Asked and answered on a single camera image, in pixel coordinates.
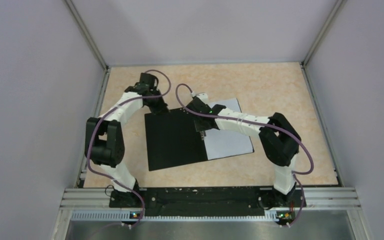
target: gray wall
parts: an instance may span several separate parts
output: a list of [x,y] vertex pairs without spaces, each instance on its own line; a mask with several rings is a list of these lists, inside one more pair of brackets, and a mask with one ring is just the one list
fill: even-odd
[[384,239],[384,1],[348,1],[309,66],[343,180]]
[[61,0],[0,0],[0,239],[51,237],[103,70]]
[[74,0],[109,65],[304,59],[336,0]]

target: purple cable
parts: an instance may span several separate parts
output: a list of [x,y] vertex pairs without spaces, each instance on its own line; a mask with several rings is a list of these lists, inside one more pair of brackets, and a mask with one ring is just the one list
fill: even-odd
[[[182,108],[184,108],[186,111],[188,111],[189,113],[191,114],[194,114],[194,115],[197,115],[197,116],[200,116],[200,117],[205,117],[205,118],[213,118],[213,119],[227,119],[227,120],[234,120],[234,121],[238,121],[239,118],[236,118],[236,117],[230,117],[230,116],[217,116],[217,115],[210,115],[210,114],[203,114],[203,113],[199,113],[199,112],[196,112],[196,111],[192,111],[190,110],[189,108],[187,108],[181,101],[180,101],[180,98],[179,98],[179,87],[180,86],[185,86],[187,87],[187,89],[189,89],[189,91],[192,93],[192,89],[190,86],[188,86],[187,84],[185,83],[180,83],[179,85],[176,86],[176,99],[177,101],[179,102],[179,104],[182,106]],[[295,219],[289,224],[289,225],[286,225],[285,227],[291,227],[295,222],[296,220],[298,219],[298,217],[301,215],[301,211],[303,210],[303,207],[304,207],[304,201],[306,199],[305,195],[304,195],[304,188],[303,188],[303,185],[301,184],[301,182],[298,180],[297,176],[295,174],[299,174],[299,175],[308,175],[310,173],[313,172],[314,170],[314,162],[313,162],[313,158],[310,154],[310,152],[307,150],[306,146],[295,136],[293,135],[291,132],[281,128],[281,127],[278,127],[278,126],[274,126],[274,125],[271,125],[271,124],[267,124],[267,123],[261,123],[261,122],[254,122],[254,121],[249,121],[249,120],[245,120],[245,119],[241,119],[241,122],[243,123],[247,123],[247,124],[254,124],[254,125],[259,125],[259,126],[263,126],[263,127],[268,127],[268,128],[271,128],[271,129],[274,129],[274,130],[277,130],[279,132],[282,132],[286,135],[288,135],[289,137],[291,137],[293,140],[295,140],[295,142],[298,143],[298,145],[302,148],[302,150],[304,150],[305,154],[307,155],[308,157],[308,160],[310,161],[310,170],[308,171],[304,171],[304,172],[300,172],[300,171],[292,171],[292,174],[293,174],[293,178],[295,179],[295,181],[301,186],[301,193],[302,193],[302,200],[301,200],[301,205],[299,207],[299,210],[298,210],[298,213],[296,214],[296,217]]]
[[[98,172],[96,170],[94,170],[92,167],[91,167],[91,152],[92,152],[92,146],[94,145],[94,141],[95,141],[95,136],[97,135],[97,132],[98,132],[98,129],[99,129],[99,126],[101,125],[101,123],[104,121],[104,119],[106,117],[108,117],[110,114],[112,114],[118,107],[126,104],[126,103],[129,103],[131,101],[134,101],[134,100],[138,100],[138,99],[155,99],[155,98],[160,98],[160,97],[163,97],[165,95],[167,95],[169,92],[170,92],[170,89],[172,88],[172,82],[170,81],[169,77],[167,75],[165,75],[163,72],[159,71],[159,70],[155,70],[155,69],[150,69],[148,71],[146,71],[145,73],[149,73],[149,72],[156,72],[156,73],[159,73],[159,74],[162,74],[168,81],[168,89],[165,93],[161,94],[161,95],[157,95],[157,96],[138,96],[138,97],[133,97],[133,98],[130,98],[130,99],[127,99],[126,101],[123,101],[122,103],[120,103],[119,105],[117,105],[116,107],[112,108],[111,110],[109,110],[107,113],[105,113],[100,119],[99,121],[97,122],[96,124],[96,127],[95,129],[93,130],[93,133],[92,133],[92,136],[90,138],[90,142],[89,142],[89,147],[87,149],[87,155],[86,155],[86,162],[87,162],[87,169],[89,169],[89,171],[91,171],[92,173],[94,174],[97,174],[97,175],[101,175],[101,176],[104,176],[104,177],[107,177],[111,180],[113,180],[117,185],[119,185],[120,187],[132,192],[133,194],[135,194],[141,201],[142,203],[142,208],[140,210],[140,215],[139,215],[139,218],[137,219],[137,222],[135,222],[131,227],[135,227],[140,221],[141,219],[144,217],[144,210],[145,210],[145,202],[144,202],[144,199],[141,197],[141,195],[139,195],[139,193],[137,193],[136,191],[134,191],[133,189],[130,189],[128,188],[127,186],[123,185],[121,182],[115,180],[112,176],[108,175],[108,174],[105,174],[105,173],[101,173],[101,172]],[[105,225],[103,226],[102,228],[100,228],[98,231],[96,231],[93,235],[95,235],[96,233],[98,233],[100,230],[104,229],[104,228],[107,228],[109,227],[109,225]]]

